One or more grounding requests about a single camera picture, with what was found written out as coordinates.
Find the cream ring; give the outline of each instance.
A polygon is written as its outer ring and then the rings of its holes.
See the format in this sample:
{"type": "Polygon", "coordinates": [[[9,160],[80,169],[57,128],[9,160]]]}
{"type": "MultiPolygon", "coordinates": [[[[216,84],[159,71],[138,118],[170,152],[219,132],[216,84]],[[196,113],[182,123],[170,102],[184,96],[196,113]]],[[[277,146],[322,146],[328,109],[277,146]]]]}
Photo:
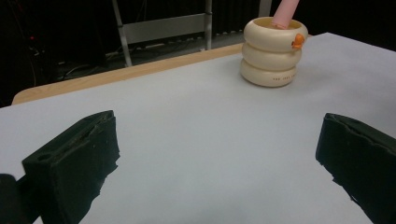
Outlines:
{"type": "Polygon", "coordinates": [[[245,43],[242,47],[242,55],[249,64],[260,69],[284,71],[291,69],[300,61],[302,51],[298,49],[277,53],[256,49],[245,43]]]}
{"type": "Polygon", "coordinates": [[[241,75],[248,81],[266,87],[280,87],[290,83],[296,74],[296,67],[286,71],[266,71],[253,67],[245,60],[240,66],[241,75]]]}
{"type": "Polygon", "coordinates": [[[244,30],[245,40],[256,49],[273,52],[287,52],[294,50],[292,43],[297,34],[308,38],[308,30],[298,22],[292,20],[289,30],[279,30],[271,27],[272,17],[261,17],[247,23],[244,30]]]}

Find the white table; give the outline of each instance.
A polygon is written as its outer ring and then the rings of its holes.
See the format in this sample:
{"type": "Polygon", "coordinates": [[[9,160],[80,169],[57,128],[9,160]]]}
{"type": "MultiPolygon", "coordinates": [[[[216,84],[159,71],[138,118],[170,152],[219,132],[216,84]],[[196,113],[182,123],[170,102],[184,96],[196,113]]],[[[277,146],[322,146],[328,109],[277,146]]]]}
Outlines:
{"type": "Polygon", "coordinates": [[[327,112],[396,136],[396,52],[317,35],[295,80],[275,89],[245,81],[241,59],[2,108],[0,171],[21,178],[22,159],[112,109],[119,168],[82,223],[371,223],[315,152],[327,112]]]}

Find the cable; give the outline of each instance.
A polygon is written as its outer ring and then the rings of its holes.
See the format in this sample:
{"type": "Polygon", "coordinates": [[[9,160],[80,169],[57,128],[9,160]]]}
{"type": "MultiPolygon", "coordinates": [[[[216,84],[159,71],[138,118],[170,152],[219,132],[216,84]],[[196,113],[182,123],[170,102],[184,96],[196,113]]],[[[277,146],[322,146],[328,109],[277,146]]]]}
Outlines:
{"type": "MultiPolygon", "coordinates": [[[[14,6],[11,5],[11,1],[9,1],[9,0],[8,0],[8,5],[9,5],[9,7],[11,8],[12,15],[14,16],[15,21],[16,21],[16,23],[17,23],[17,25],[18,25],[18,28],[19,28],[19,30],[20,30],[20,32],[21,32],[21,35],[23,36],[23,30],[22,30],[22,28],[21,28],[20,21],[18,20],[17,14],[15,14],[14,6]]],[[[30,64],[30,67],[32,68],[32,74],[33,74],[33,87],[35,87],[35,85],[36,85],[35,68],[34,68],[34,66],[33,66],[32,59],[31,59],[30,57],[29,57],[29,64],[30,64]]]]}

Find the dark floor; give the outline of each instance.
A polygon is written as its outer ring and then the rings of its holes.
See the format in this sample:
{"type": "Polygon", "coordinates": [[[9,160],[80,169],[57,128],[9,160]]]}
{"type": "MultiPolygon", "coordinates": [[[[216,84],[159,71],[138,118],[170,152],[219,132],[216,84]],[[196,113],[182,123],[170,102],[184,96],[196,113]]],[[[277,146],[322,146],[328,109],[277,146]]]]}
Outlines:
{"type": "MultiPolygon", "coordinates": [[[[243,43],[243,32],[217,35],[212,38],[212,49],[243,43]]],[[[146,46],[145,48],[130,49],[133,65],[155,62],[167,58],[191,54],[204,50],[205,40],[202,38],[189,38],[185,40],[169,41],[166,44],[146,46]]],[[[125,67],[122,52],[107,54],[106,66],[90,66],[87,64],[65,63],[60,65],[57,81],[77,77],[91,76],[125,67]]]]}

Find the stacked cream rings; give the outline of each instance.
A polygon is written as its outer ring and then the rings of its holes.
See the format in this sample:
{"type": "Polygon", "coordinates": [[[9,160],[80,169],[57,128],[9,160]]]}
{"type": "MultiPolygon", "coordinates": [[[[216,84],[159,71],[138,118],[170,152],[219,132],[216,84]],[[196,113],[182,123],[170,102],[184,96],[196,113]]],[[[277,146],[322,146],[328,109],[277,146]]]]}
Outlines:
{"type": "Polygon", "coordinates": [[[288,30],[272,27],[271,21],[271,17],[263,17],[246,25],[240,72],[257,85],[278,87],[294,79],[308,31],[298,21],[291,21],[288,30]]]}

